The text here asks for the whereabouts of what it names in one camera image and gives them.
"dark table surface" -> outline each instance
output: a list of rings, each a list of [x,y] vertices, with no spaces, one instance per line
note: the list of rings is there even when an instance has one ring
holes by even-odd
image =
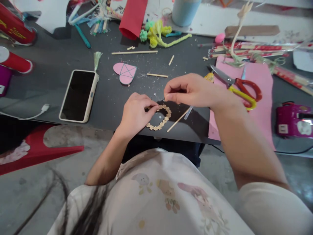
[[[187,73],[198,73],[205,76],[208,73],[207,64],[215,64],[215,60],[203,61],[207,55],[208,47],[198,48],[199,43],[212,43],[213,39],[201,36],[192,36],[187,40],[170,48],[156,48],[157,54],[111,55],[111,52],[127,51],[135,46],[137,51],[150,50],[148,43],[130,41],[122,37],[118,24],[110,22],[110,32],[107,34],[90,35],[86,24],[81,25],[92,48],[88,49],[74,27],[71,28],[71,38],[55,40],[47,35],[38,25],[31,24],[38,30],[38,39],[33,46],[11,47],[0,41],[0,45],[19,56],[30,59],[35,63],[33,72],[29,75],[13,76],[7,95],[0,98],[0,110],[18,117],[31,117],[41,111],[41,107],[48,103],[50,108],[36,120],[60,124],[79,125],[99,129],[115,130],[120,123],[123,106],[128,97],[137,92],[147,94],[154,101],[163,103],[163,90],[166,83],[177,76]],[[171,42],[173,38],[164,39]],[[99,82],[96,88],[93,106],[89,121],[85,124],[64,122],[59,120],[59,112],[67,88],[71,72],[75,69],[94,70],[93,53],[103,52],[97,73]],[[125,62],[137,66],[137,71],[130,87],[119,82],[118,75],[113,71],[113,65]],[[291,70],[293,66],[292,55],[287,58],[284,65]],[[146,73],[168,75],[168,78],[145,76]],[[312,77],[311,73],[297,70],[298,73]],[[313,144],[312,139],[282,139],[275,134],[275,110],[285,101],[294,101],[297,104],[313,107],[313,98],[310,95],[289,85],[285,81],[273,76],[273,109],[272,127],[273,141],[277,151],[300,152]],[[208,139],[209,115],[208,108],[194,108],[187,120],[182,119],[170,132],[168,128],[186,111],[188,106],[176,105],[167,102],[172,116],[170,121],[159,131],[144,128],[140,134],[157,136],[169,139],[202,142],[207,144],[220,144],[219,141]],[[160,115],[154,115],[152,125],[158,125]]]

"pink heart cutout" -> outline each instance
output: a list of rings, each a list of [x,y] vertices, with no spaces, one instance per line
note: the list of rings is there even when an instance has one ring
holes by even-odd
[[[124,85],[128,85],[133,81],[137,67],[124,63],[116,63],[113,66],[113,70],[120,75],[120,82]]]

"smartphone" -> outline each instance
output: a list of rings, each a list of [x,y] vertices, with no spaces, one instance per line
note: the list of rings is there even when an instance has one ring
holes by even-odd
[[[74,70],[69,80],[59,119],[87,122],[99,75],[93,71]]]

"light blue bottle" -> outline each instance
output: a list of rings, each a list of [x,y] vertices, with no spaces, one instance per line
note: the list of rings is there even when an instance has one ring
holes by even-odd
[[[175,0],[172,12],[174,23],[181,27],[191,25],[200,3],[201,0]]]

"white shirt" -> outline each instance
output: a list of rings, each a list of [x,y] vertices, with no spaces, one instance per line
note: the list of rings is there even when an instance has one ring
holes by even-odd
[[[69,234],[95,186],[69,198]],[[268,183],[239,191],[237,211],[183,155],[150,149],[110,183],[99,234],[313,234],[313,214],[292,192]],[[64,207],[48,235],[57,235]]]

